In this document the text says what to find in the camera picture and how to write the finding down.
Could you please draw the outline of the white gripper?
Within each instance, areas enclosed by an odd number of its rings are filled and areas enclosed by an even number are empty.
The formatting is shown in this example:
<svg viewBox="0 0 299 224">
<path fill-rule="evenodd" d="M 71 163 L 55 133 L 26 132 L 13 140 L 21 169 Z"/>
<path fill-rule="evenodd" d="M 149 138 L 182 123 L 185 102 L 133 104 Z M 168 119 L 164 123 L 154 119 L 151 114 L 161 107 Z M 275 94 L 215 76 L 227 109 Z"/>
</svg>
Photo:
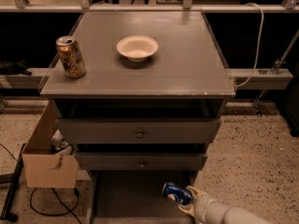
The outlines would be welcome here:
<svg viewBox="0 0 299 224">
<path fill-rule="evenodd" d="M 218 202 L 209 194 L 193 186 L 187 186 L 186 190 L 194 198 L 193 205 L 180 204 L 178 206 L 180 211 L 191 217 L 195 217 L 196 222 L 199 224 L 223 224 L 222 220 L 226 211 L 225 204 Z"/>
</svg>

